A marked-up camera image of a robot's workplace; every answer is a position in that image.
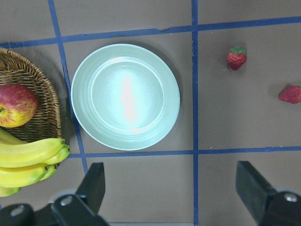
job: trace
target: plate center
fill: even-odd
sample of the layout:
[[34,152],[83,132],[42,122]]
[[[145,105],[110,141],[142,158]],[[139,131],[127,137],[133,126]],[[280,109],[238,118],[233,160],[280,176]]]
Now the plate center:
[[91,95],[101,123],[126,134],[147,131],[164,103],[156,72],[129,57],[117,57],[101,65]]

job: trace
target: basket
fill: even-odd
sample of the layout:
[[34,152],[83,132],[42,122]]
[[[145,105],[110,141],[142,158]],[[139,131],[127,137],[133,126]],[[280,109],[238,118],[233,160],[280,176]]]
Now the basket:
[[34,117],[23,126],[2,129],[26,142],[61,137],[59,101],[51,82],[29,59],[11,49],[0,47],[0,85],[8,83],[29,88],[35,93],[39,106]]

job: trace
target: strawberry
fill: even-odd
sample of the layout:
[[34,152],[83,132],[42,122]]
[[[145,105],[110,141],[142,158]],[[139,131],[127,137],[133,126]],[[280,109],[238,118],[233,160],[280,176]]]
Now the strawberry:
[[227,64],[232,70],[238,70],[246,62],[246,49],[233,47],[227,54]]
[[289,102],[291,104],[297,104],[301,102],[301,87],[289,86],[285,88],[278,96],[279,100]]

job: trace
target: round plate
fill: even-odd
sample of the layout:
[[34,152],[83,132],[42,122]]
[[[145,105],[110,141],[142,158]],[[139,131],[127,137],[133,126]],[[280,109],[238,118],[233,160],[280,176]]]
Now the round plate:
[[180,94],[161,58],[139,46],[114,44],[94,51],[79,65],[71,104],[92,138],[132,151],[169,133],[178,117]]

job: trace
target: apple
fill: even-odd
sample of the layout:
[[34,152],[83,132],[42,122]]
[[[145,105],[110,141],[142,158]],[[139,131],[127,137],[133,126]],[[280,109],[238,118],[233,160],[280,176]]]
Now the apple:
[[21,84],[0,85],[0,126],[22,126],[33,118],[38,109],[34,92]]

